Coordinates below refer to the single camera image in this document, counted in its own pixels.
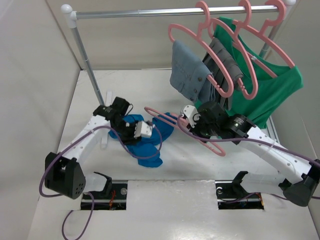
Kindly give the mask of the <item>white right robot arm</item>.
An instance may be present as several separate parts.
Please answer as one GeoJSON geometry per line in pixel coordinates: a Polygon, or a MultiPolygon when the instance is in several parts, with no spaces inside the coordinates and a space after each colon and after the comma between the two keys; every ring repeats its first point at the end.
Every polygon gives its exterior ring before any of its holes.
{"type": "Polygon", "coordinates": [[[261,192],[282,195],[291,203],[306,207],[320,183],[320,161],[306,159],[267,136],[250,119],[241,114],[229,116],[216,102],[200,107],[187,105],[182,114],[189,121],[188,130],[196,139],[207,143],[232,142],[276,169],[272,175],[240,171],[232,180],[231,191],[237,197],[261,192]]]}

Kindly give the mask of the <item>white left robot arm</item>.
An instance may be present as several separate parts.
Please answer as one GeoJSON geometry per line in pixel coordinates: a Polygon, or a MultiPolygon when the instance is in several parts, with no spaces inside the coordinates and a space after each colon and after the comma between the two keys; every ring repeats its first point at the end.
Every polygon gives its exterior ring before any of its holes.
{"type": "Polygon", "coordinates": [[[50,197],[44,189],[53,191],[52,197],[65,196],[73,200],[82,194],[95,193],[103,199],[111,194],[111,178],[97,171],[85,173],[83,166],[95,146],[109,132],[125,149],[140,142],[143,136],[150,135],[149,130],[143,131],[149,128],[143,120],[125,120],[129,106],[130,103],[121,97],[116,97],[109,106],[99,105],[69,145],[46,156],[45,171],[39,184],[41,196],[50,197]]]}

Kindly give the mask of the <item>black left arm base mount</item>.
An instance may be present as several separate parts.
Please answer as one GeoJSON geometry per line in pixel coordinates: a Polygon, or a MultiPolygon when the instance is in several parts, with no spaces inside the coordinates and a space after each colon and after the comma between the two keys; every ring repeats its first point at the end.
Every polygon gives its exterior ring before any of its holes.
{"type": "Polygon", "coordinates": [[[123,211],[127,208],[128,181],[113,180],[110,176],[94,172],[86,176],[81,210],[123,211]]]}

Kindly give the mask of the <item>pink plastic hanger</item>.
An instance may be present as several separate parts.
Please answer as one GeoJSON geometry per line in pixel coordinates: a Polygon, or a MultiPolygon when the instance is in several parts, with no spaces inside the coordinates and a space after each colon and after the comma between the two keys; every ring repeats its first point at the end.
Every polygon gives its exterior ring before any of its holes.
{"type": "MultiPolygon", "coordinates": [[[[157,118],[158,120],[161,120],[162,122],[176,128],[179,129],[181,131],[181,129],[179,128],[178,124],[177,124],[177,117],[178,115],[176,113],[169,113],[169,115],[166,115],[165,113],[159,112],[158,110],[155,110],[153,108],[144,107],[144,110],[150,114],[151,116],[157,118]]],[[[204,147],[206,147],[207,149],[209,149],[211,152],[213,152],[214,154],[220,156],[220,157],[224,157],[226,155],[225,150],[220,147],[218,144],[210,142],[210,143],[205,143],[199,139],[195,139],[198,143],[200,143],[201,145],[203,145],[204,147]]]]}

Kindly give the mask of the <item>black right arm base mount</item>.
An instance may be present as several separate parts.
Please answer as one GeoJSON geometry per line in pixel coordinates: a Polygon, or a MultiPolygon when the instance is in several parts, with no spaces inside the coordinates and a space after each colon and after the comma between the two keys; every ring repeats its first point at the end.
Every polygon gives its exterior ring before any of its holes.
{"type": "Polygon", "coordinates": [[[247,171],[240,171],[233,180],[215,182],[219,210],[264,210],[261,193],[249,193],[241,186],[247,174],[247,171]]]}

